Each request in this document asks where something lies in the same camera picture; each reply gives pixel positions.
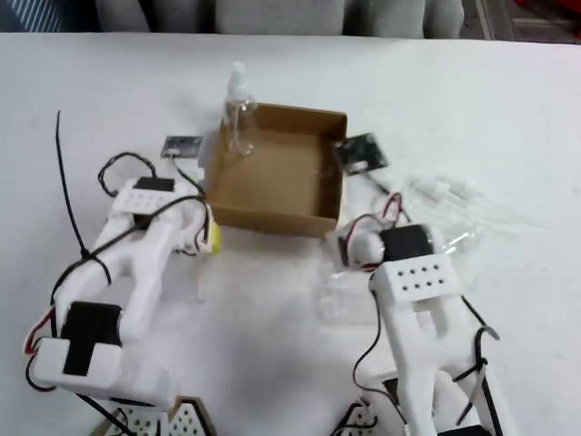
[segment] black cable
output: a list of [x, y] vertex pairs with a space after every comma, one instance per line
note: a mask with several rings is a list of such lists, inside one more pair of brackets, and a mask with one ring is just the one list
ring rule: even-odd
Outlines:
[[408, 422], [406, 421], [406, 419], [404, 418], [403, 414], [399, 410], [399, 407], [398, 407], [398, 405], [396, 403], [395, 398], [393, 398], [393, 396], [389, 392], [387, 392], [387, 391], [381, 391], [379, 389], [368, 388], [367, 386], [363, 386], [362, 384], [360, 384], [357, 381], [357, 369], [361, 365], [361, 362], [363, 362], [363, 360], [377, 346], [377, 344], [379, 342], [379, 337], [381, 336], [381, 314], [379, 313], [378, 297], [377, 297], [376, 293], [374, 293], [373, 291], [371, 291], [371, 295], [373, 295], [373, 300], [375, 302], [375, 308], [376, 308], [377, 315], [378, 315], [378, 333], [375, 335], [375, 339], [373, 340], [373, 343], [370, 345], [370, 347], [363, 354], [361, 354], [360, 357], [355, 362], [355, 365], [353, 366], [353, 373], [351, 374], [351, 376], [353, 378], [353, 382], [355, 383], [355, 386], [357, 386], [358, 388], [360, 388], [362, 391], [376, 392], [376, 393], [380, 393], [381, 395], [386, 396], [388, 398], [388, 400], [391, 401], [391, 404], [393, 404], [393, 407], [396, 409], [396, 412], [398, 413], [399, 417], [403, 420], [403, 423], [404, 424], [407, 424]]
[[33, 354], [30, 357], [30, 359], [28, 360], [28, 363], [26, 364], [25, 379], [26, 379], [26, 382], [28, 383], [28, 386], [30, 386], [31, 388], [33, 388], [35, 391], [42, 392], [42, 393], [54, 391], [56, 389], [56, 386], [46, 386], [46, 387], [39, 386], [38, 384], [36, 384], [33, 381], [32, 377], [30, 376], [30, 369], [32, 367], [32, 364], [33, 364], [35, 358], [36, 358], [36, 354]]
[[73, 226], [74, 236], [76, 237], [76, 241], [79, 243], [79, 248], [81, 249], [81, 257], [83, 258], [90, 258], [101, 265], [105, 276], [107, 278], [108, 284], [111, 284], [111, 274], [109, 273], [109, 269], [107, 265], [103, 263], [103, 261], [96, 258], [96, 256], [90, 256], [89, 251], [87, 250], [86, 246], [83, 242], [83, 237], [81, 236], [81, 232], [79, 232], [79, 228], [76, 225], [76, 220], [74, 219], [73, 214], [73, 206], [71, 206], [71, 199], [69, 198], [69, 190], [66, 185], [66, 177], [64, 176], [64, 162], [63, 162], [63, 151], [61, 147], [61, 111], [56, 113], [56, 127], [54, 129], [54, 143], [56, 145], [56, 157], [58, 159], [58, 169], [61, 175], [61, 184], [63, 185], [63, 197], [64, 202], [66, 204], [66, 211], [69, 214], [69, 220], [71, 221], [71, 225]]
[[76, 220], [74, 219], [73, 215], [73, 207], [71, 206], [71, 200], [69, 198], [69, 190], [66, 186], [66, 178], [64, 177], [64, 164], [63, 164], [63, 154], [61, 152], [61, 111], [56, 113], [56, 128], [54, 131], [54, 142], [56, 143], [56, 157], [58, 158], [58, 169], [61, 174], [61, 183], [63, 184], [63, 194], [64, 194], [64, 202], [66, 203], [66, 211], [69, 214], [69, 220], [71, 221], [71, 225], [73, 226], [74, 236], [76, 237], [77, 242], [79, 242], [79, 246], [81, 247], [81, 255], [84, 256], [87, 253], [87, 249], [84, 246], [83, 238], [81, 237], [81, 233], [79, 232], [79, 228], [76, 225]]
[[205, 197], [206, 196], [206, 192], [203, 190], [202, 185], [199, 184], [198, 182], [196, 182], [195, 180], [193, 180], [188, 174], [186, 174], [182, 168], [180, 168], [178, 166], [178, 164], [175, 162], [175, 158], [172, 156], [172, 164], [173, 166], [175, 166], [175, 169], [177, 170], [177, 172], [180, 174], [181, 177], [183, 177], [185, 180], [187, 180], [188, 182], [190, 182], [197, 190], [198, 193], [202, 196]]
[[123, 434], [126, 434], [128, 436], [135, 436], [135, 433], [133, 433], [131, 430], [129, 430], [129, 428], [125, 424], [123, 424], [121, 421], [119, 421], [117, 419], [117, 417], [115, 417], [112, 413], [110, 413], [108, 410], [106, 410], [97, 401], [93, 400], [90, 397], [87, 397], [86, 395], [81, 395], [80, 393], [76, 393], [75, 395], [77, 397], [79, 397], [81, 400], [83, 400], [84, 402], [86, 402], [87, 404], [89, 404], [96, 411], [101, 413], [106, 420], [108, 420], [111, 424], [115, 425], [119, 430], [121, 430], [121, 432]]
[[464, 302], [464, 304], [466, 304], [466, 307], [468, 307], [468, 310], [472, 312], [472, 314], [478, 320], [478, 322], [480, 322], [480, 325], [482, 325], [483, 327], [488, 325], [487, 322], [484, 321], [484, 318], [480, 316], [480, 313], [478, 313], [474, 306], [470, 304], [468, 298], [466, 298], [464, 295], [462, 295], [462, 301]]
[[335, 429], [333, 431], [333, 433], [331, 434], [331, 436], [337, 436], [337, 434], [340, 431], [343, 431], [345, 429], [355, 429], [355, 430], [369, 430], [369, 429], [373, 429], [375, 426], [378, 425], [378, 417], [374, 417], [373, 418], [373, 422], [371, 424], [345, 424], [345, 425], [341, 425], [339, 426], [337, 429]]
[[155, 171], [155, 166], [153, 166], [153, 163], [151, 163], [150, 160], [145, 159], [143, 156], [140, 156], [137, 153], [133, 153], [133, 152], [123, 152], [123, 153], [119, 153], [115, 156], [113, 156], [111, 159], [109, 159], [109, 161], [107, 161], [107, 163], [105, 165], [103, 165], [103, 168], [101, 168], [101, 170], [99, 171], [99, 173], [97, 174], [97, 181], [99, 182], [99, 184], [101, 185], [101, 187], [103, 188], [103, 190], [105, 191], [105, 193], [107, 195], [109, 195], [110, 197], [116, 197], [117, 194], [119, 193], [119, 191], [117, 191], [116, 189], [114, 190], [109, 190], [109, 188], [107, 187], [107, 184], [105, 183], [105, 173], [106, 171], [111, 168], [118, 160], [124, 158], [124, 157], [134, 157], [135, 159], [137, 159], [138, 161], [143, 162], [152, 172], [152, 177], [155, 179], [157, 178], [157, 172]]

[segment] wire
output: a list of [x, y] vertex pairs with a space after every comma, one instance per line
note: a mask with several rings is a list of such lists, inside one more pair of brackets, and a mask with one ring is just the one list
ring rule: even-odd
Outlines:
[[24, 355], [30, 356], [38, 352], [37, 345], [40, 339], [35, 341], [34, 335], [48, 322], [48, 320], [51, 318], [52, 312], [54, 312], [54, 306], [51, 306], [50, 309], [46, 311], [43, 317], [33, 326], [32, 329], [30, 329], [28, 335], [26, 335], [25, 346], [23, 347]]
[[56, 128], [54, 130], [54, 141], [56, 143], [56, 157], [58, 158], [58, 169], [61, 174], [61, 183], [63, 184], [63, 194], [64, 202], [66, 203], [66, 211], [69, 214], [69, 220], [73, 226], [74, 236], [76, 236], [77, 242], [81, 247], [81, 255], [84, 256], [87, 253], [87, 249], [84, 246], [83, 238], [81, 238], [81, 233], [79, 232], [79, 227], [76, 225], [76, 220], [73, 215], [73, 207], [71, 206], [71, 200], [69, 199], [69, 190], [66, 186], [66, 178], [64, 177], [64, 164], [63, 164], [63, 154], [61, 152], [61, 111], [56, 113]]
[[105, 191], [105, 193], [107, 195], [109, 195], [110, 197], [116, 197], [117, 194], [119, 193], [119, 191], [115, 190], [110, 190], [107, 187], [107, 184], [105, 183], [105, 173], [107, 172], [107, 170], [109, 168], [111, 168], [118, 160], [124, 158], [124, 157], [134, 157], [135, 159], [137, 159], [138, 161], [143, 162], [152, 172], [152, 178], [156, 179], [157, 178], [157, 172], [155, 171], [155, 166], [153, 166], [153, 163], [148, 160], [145, 159], [143, 156], [140, 156], [137, 153], [133, 153], [133, 152], [123, 152], [123, 153], [119, 153], [115, 156], [113, 156], [111, 159], [109, 159], [109, 161], [107, 161], [107, 163], [103, 166], [103, 168], [101, 168], [101, 170], [99, 171], [99, 173], [97, 174], [97, 181], [99, 182], [99, 184], [101, 185], [101, 187], [103, 188], [103, 190]]
[[177, 170], [177, 172], [180, 174], [180, 176], [183, 177], [188, 182], [190, 182], [198, 190], [199, 195], [201, 195], [202, 197], [206, 196], [206, 192], [203, 190], [202, 185], [199, 184], [198, 182], [196, 182], [195, 180], [193, 180], [188, 174], [186, 174], [182, 170], [182, 168], [180, 168], [178, 166], [178, 164], [175, 162], [175, 158], [173, 156], [172, 156], [172, 164], [175, 167], [175, 169]]
[[389, 207], [391, 206], [392, 203], [395, 203], [398, 206], [398, 210], [396, 211], [396, 218], [393, 222], [393, 225], [395, 227], [395, 225], [399, 221], [399, 215], [401, 214], [402, 211], [401, 206], [403, 203], [403, 198], [401, 196], [401, 193], [393, 193], [392, 195], [389, 196], [389, 199], [386, 201], [385, 206], [383, 206], [383, 211], [381, 211], [381, 218], [385, 218], [385, 215], [388, 214]]
[[381, 314], [379, 313], [378, 296], [373, 291], [371, 291], [371, 295], [373, 296], [373, 301], [375, 302], [375, 308], [376, 308], [376, 312], [377, 312], [377, 315], [378, 315], [378, 332], [375, 335], [375, 339], [373, 340], [373, 343], [369, 346], [369, 348], [363, 354], [360, 355], [360, 357], [355, 362], [355, 365], [353, 365], [353, 373], [351, 374], [351, 376], [353, 378], [353, 382], [355, 383], [355, 386], [357, 386], [358, 388], [360, 388], [362, 391], [366, 391], [366, 392], [376, 392], [376, 393], [380, 393], [381, 395], [386, 396], [388, 398], [388, 400], [391, 402], [391, 404], [393, 404], [393, 407], [395, 408], [395, 410], [398, 413], [399, 417], [403, 420], [403, 423], [404, 424], [407, 424], [408, 422], [406, 421], [406, 419], [404, 418], [403, 414], [399, 410], [398, 404], [397, 404], [395, 398], [393, 398], [393, 395], [391, 395], [387, 391], [381, 391], [379, 389], [368, 388], [367, 386], [363, 386], [362, 384], [360, 384], [357, 381], [357, 369], [359, 368], [359, 366], [361, 365], [361, 363], [363, 362], [363, 360], [373, 351], [373, 349], [375, 349], [375, 347], [377, 346], [377, 344], [379, 342], [379, 337], [381, 336]]
[[89, 404], [96, 411], [101, 413], [104, 416], [104, 418], [106, 420], [108, 420], [111, 424], [115, 425], [122, 432], [122, 434], [127, 434], [128, 436], [135, 436], [135, 433], [133, 433], [131, 430], [129, 430], [129, 427], [127, 427], [125, 424], [123, 424], [121, 421], [119, 421], [117, 419], [117, 417], [115, 417], [112, 413], [110, 413], [108, 410], [106, 410], [97, 401], [93, 400], [90, 397], [87, 397], [86, 395], [81, 395], [80, 393], [77, 393], [75, 395], [77, 397], [79, 397], [81, 400], [83, 400], [84, 402], [86, 402], [87, 404]]
[[30, 376], [30, 368], [31, 368], [35, 358], [36, 358], [36, 354], [33, 354], [32, 356], [30, 356], [30, 359], [28, 360], [28, 363], [26, 364], [25, 379], [26, 379], [26, 382], [28, 383], [28, 386], [33, 388], [35, 391], [41, 392], [41, 393], [47, 393], [47, 392], [54, 391], [56, 389], [56, 386], [47, 386], [47, 387], [39, 386], [38, 384], [36, 384], [33, 381], [32, 377]]
[[81, 237], [81, 233], [79, 232], [79, 228], [76, 225], [76, 220], [74, 219], [73, 214], [73, 207], [71, 206], [71, 200], [69, 198], [69, 190], [66, 185], [66, 177], [64, 176], [64, 163], [63, 163], [63, 152], [61, 147], [61, 111], [56, 113], [56, 127], [54, 129], [54, 144], [56, 145], [56, 157], [58, 159], [58, 169], [61, 175], [61, 184], [63, 185], [63, 197], [64, 202], [66, 203], [66, 211], [69, 214], [69, 220], [71, 221], [71, 225], [73, 226], [74, 235], [76, 236], [76, 241], [79, 243], [79, 248], [81, 249], [81, 257], [89, 258], [101, 265], [105, 276], [107, 278], [107, 283], [111, 284], [111, 274], [109, 273], [109, 269], [107, 265], [105, 265], [101, 260], [97, 259], [96, 256], [91, 256], [89, 251], [84, 245], [83, 238]]
[[[382, 183], [380, 183], [376, 178], [374, 178], [369, 172], [359, 173], [362, 174], [367, 180], [369, 180], [380, 192], [386, 194], [387, 196], [391, 195], [391, 191]], [[411, 217], [409, 216], [408, 212], [401, 207], [401, 214], [406, 218], [408, 223], [411, 223]]]
[[472, 304], [470, 304], [470, 302], [468, 301], [468, 298], [466, 298], [464, 295], [462, 295], [462, 301], [464, 302], [464, 304], [466, 304], [466, 307], [468, 307], [468, 310], [472, 312], [472, 314], [478, 320], [478, 322], [480, 322], [480, 325], [482, 325], [483, 327], [488, 325], [487, 322], [484, 321], [484, 318], [482, 318], [482, 316], [480, 316], [480, 313], [478, 313], [478, 311], [474, 308], [474, 306]]
[[368, 430], [373, 429], [375, 426], [378, 425], [378, 417], [373, 418], [373, 422], [371, 424], [345, 424], [341, 425], [338, 429], [336, 429], [331, 436], [339, 436], [339, 434], [344, 431], [345, 429], [356, 429], [356, 430]]

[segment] perforated white plastic part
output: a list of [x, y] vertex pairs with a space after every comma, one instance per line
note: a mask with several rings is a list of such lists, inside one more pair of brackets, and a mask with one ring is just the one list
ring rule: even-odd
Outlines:
[[[117, 419], [127, 425], [135, 436], [156, 436], [158, 428], [167, 427], [167, 413], [140, 408], [121, 408], [121, 410], [123, 413], [117, 413]], [[111, 425], [105, 433], [105, 436], [120, 435], [122, 435], [121, 430], [114, 425]]]
[[[371, 425], [373, 424], [376, 415], [369, 412], [366, 407], [357, 406], [353, 408], [351, 414], [349, 415], [346, 424], [347, 425]], [[333, 433], [333, 436], [382, 436], [381, 431], [378, 431], [379, 427], [376, 425], [371, 429], [352, 429], [345, 428], [342, 430], [337, 430]]]
[[383, 263], [371, 280], [389, 290], [385, 296], [392, 304], [461, 293], [456, 271], [444, 253]]
[[[127, 427], [135, 436], [211, 436], [204, 430], [201, 418], [190, 403], [182, 403], [171, 421], [166, 412], [140, 408], [122, 408], [122, 411], [127, 416]], [[125, 423], [123, 414], [118, 414], [117, 418]], [[120, 435], [121, 431], [114, 425], [105, 433], [105, 436]]]
[[168, 436], [206, 436], [207, 433], [204, 432], [195, 408], [191, 404], [185, 403], [173, 415], [173, 419], [168, 425], [167, 434]]

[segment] table surface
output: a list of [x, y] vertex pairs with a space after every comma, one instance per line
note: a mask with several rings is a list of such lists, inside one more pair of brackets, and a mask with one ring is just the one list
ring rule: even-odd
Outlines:
[[[111, 204], [96, 182], [99, 168], [124, 150], [160, 164], [167, 134], [212, 138], [236, 60], [246, 62], [259, 101], [342, 111], [349, 135], [375, 132], [393, 163], [384, 173], [468, 178], [549, 223], [513, 237], [487, 234], [471, 298], [502, 336], [493, 351], [497, 376], [521, 434], [578, 433], [578, 47], [4, 34], [0, 59], [6, 434], [84, 434], [98, 421], [70, 393], [37, 394], [23, 377], [22, 341], [60, 271], [78, 256], [55, 159], [56, 111], [63, 111], [74, 211], [91, 242]], [[121, 165], [111, 183], [135, 170]], [[347, 192], [370, 189], [350, 183]], [[374, 328], [328, 325], [317, 316], [314, 240], [230, 229], [223, 240], [220, 256], [202, 264], [172, 257], [151, 334], [131, 352], [170, 367], [183, 394], [203, 398], [221, 435], [329, 434], [356, 394], [350, 369]], [[360, 292], [371, 307], [364, 285]], [[384, 340], [362, 371], [392, 368]]]

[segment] cardboard box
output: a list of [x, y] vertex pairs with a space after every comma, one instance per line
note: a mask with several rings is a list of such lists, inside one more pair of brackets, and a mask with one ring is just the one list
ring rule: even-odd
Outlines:
[[322, 237], [337, 225], [341, 172], [335, 141], [347, 115], [260, 104], [250, 156], [228, 151], [222, 123], [208, 198], [216, 221], [266, 233]]

